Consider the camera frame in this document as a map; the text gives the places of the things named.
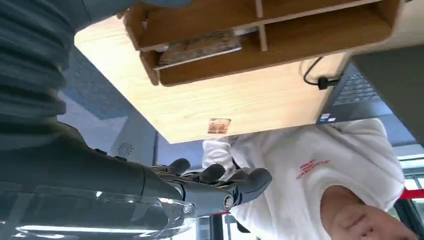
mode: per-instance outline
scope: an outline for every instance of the person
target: person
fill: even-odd
[[[383,124],[366,119],[221,137],[203,142],[203,166],[265,168],[256,200],[231,213],[263,239],[416,240],[389,210],[404,175]]]

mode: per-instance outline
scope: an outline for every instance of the laptop keyboard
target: laptop keyboard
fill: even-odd
[[[333,105],[360,103],[371,100],[381,100],[381,98],[364,77],[357,74],[347,78],[343,89],[335,99]]]

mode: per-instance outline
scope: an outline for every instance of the wooden desk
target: wooden desk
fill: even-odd
[[[408,3],[394,38],[373,48],[424,43],[423,10],[423,0]],[[227,135],[313,124],[329,93],[302,80],[313,59],[173,87],[153,86],[115,17],[78,33],[75,45],[170,143],[219,136],[208,134],[213,118],[231,119]],[[347,55],[326,56],[311,77],[337,74]]]

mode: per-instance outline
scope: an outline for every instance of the transparent plastic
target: transparent plastic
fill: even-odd
[[[195,223],[192,204],[167,198],[0,182],[0,239],[153,240]]]

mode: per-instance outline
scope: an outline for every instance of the book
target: book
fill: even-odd
[[[166,69],[241,49],[242,45],[232,30],[217,31],[202,37],[171,43],[160,56],[159,63],[154,69]]]

